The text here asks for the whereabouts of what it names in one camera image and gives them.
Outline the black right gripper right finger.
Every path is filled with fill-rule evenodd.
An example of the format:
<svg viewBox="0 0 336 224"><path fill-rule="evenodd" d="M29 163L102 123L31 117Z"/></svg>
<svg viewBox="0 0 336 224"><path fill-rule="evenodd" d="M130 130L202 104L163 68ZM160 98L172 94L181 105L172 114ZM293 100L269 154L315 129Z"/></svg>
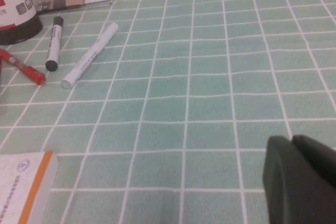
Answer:
<svg viewBox="0 0 336 224"><path fill-rule="evenodd" d="M294 136L292 143L310 170L304 180L307 221L335 223L335 150L305 135Z"/></svg>

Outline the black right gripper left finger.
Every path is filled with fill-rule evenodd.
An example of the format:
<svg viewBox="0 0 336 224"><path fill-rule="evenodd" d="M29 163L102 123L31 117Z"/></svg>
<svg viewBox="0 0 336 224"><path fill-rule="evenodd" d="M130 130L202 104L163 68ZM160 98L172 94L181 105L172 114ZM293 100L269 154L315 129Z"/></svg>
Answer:
<svg viewBox="0 0 336 224"><path fill-rule="evenodd" d="M307 199L301 176L308 164L296 147L283 136L268 139L263 183L270 223L306 223Z"/></svg>

